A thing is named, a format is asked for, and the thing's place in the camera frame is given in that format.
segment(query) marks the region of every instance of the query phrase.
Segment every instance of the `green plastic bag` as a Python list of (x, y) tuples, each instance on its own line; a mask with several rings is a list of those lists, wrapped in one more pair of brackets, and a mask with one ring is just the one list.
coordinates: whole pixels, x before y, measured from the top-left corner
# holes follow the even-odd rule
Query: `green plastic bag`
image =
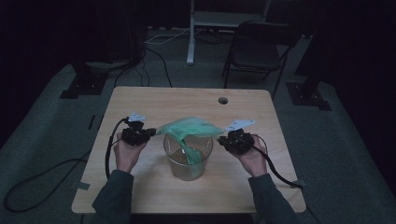
[(188, 147), (184, 142), (184, 138), (187, 135), (197, 137), (216, 137), (217, 135), (224, 133), (224, 131), (204, 119), (188, 117), (164, 124), (157, 129), (157, 135), (163, 133), (169, 134), (184, 149), (187, 155), (188, 164), (195, 164), (202, 160), (201, 153), (194, 150), (192, 147)]

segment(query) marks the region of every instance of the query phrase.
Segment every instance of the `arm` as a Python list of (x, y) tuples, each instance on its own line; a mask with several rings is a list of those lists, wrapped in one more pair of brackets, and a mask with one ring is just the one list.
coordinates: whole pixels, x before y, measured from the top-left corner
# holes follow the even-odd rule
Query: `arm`
[[(118, 133), (117, 138), (119, 140), (120, 137), (121, 133)], [(96, 214), (90, 223), (130, 223), (132, 187), (134, 183), (134, 177), (131, 175), (131, 171), (145, 146), (146, 143), (132, 147), (122, 140), (114, 146), (117, 170), (111, 173), (110, 178), (93, 202), (92, 206)]]
[[(254, 134), (252, 137), (254, 146), (265, 152), (259, 137)], [(269, 223), (299, 223), (288, 201), (282, 196), (267, 173), (265, 158), (254, 149), (243, 155), (234, 156), (241, 161), (245, 170), (252, 176), (248, 182), (253, 192), (257, 212)]]

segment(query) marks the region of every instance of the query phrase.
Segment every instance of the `clear plastic cup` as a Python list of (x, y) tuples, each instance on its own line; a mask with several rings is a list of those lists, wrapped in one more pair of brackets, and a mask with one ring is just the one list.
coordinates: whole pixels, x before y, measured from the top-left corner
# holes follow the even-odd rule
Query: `clear plastic cup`
[(163, 139), (163, 148), (169, 159), (172, 174), (184, 181), (192, 181), (201, 177), (213, 149), (212, 137), (196, 137), (188, 135), (184, 138), (185, 144), (193, 150), (196, 156), (194, 163), (188, 163), (187, 150), (168, 134)]

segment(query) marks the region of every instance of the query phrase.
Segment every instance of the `gray carpet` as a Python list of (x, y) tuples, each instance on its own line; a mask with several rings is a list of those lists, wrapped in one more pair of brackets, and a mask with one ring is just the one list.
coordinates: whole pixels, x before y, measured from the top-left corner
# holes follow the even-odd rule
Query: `gray carpet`
[[(158, 31), (150, 33), (177, 33)], [(215, 41), (210, 35), (199, 35)], [(332, 111), (317, 107), (296, 106), (291, 102), (285, 82), (303, 82), (304, 77), (294, 71), (309, 40), (302, 39), (290, 53), (290, 60), (275, 98), (276, 112), (288, 144), (297, 176), (308, 186), (304, 198), (321, 223), (396, 223), (396, 201), (382, 179), (361, 141), (347, 112), (332, 86), (321, 83), (318, 90), (329, 101)], [(229, 44), (209, 45), (197, 41), (194, 66), (186, 65), (188, 38), (181, 37), (162, 45), (148, 45), (166, 60), (174, 87), (222, 88), (220, 76)], [(91, 63), (98, 67), (108, 64)], [(160, 58), (147, 51), (145, 65), (136, 67), (143, 84), (168, 87)], [(118, 80), (118, 85), (141, 86), (141, 77), (131, 69)], [(54, 75), (19, 128), (0, 150), (0, 200), (6, 192), (24, 178), (38, 174), (52, 165), (71, 158), (79, 158), (92, 148), (100, 118), (120, 71), (112, 72), (100, 96), (79, 96), (77, 100), (60, 100), (74, 78), (74, 71), (66, 66)], [(230, 76), (231, 89), (265, 89), (272, 91), (276, 74), (265, 81), (257, 75)], [(90, 127), (92, 116), (95, 120)], [(48, 175), (18, 189), (11, 205), (24, 208), (40, 202), (72, 167), (73, 163), (56, 168)], [(81, 215), (71, 211), (76, 190), (84, 170), (80, 164), (66, 178), (61, 187), (43, 204), (32, 211), (15, 214), (0, 209), (0, 223), (79, 223)], [(302, 223), (317, 223), (307, 212), (298, 214)], [(88, 223), (90, 216), (85, 216)]]

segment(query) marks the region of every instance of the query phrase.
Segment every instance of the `small round hole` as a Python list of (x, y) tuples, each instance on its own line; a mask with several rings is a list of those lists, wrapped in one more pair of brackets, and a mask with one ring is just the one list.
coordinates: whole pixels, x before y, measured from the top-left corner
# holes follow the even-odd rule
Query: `small round hole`
[(220, 97), (220, 98), (219, 98), (219, 103), (220, 103), (221, 105), (227, 105), (227, 104), (228, 104), (228, 99), (225, 98), (225, 97)]

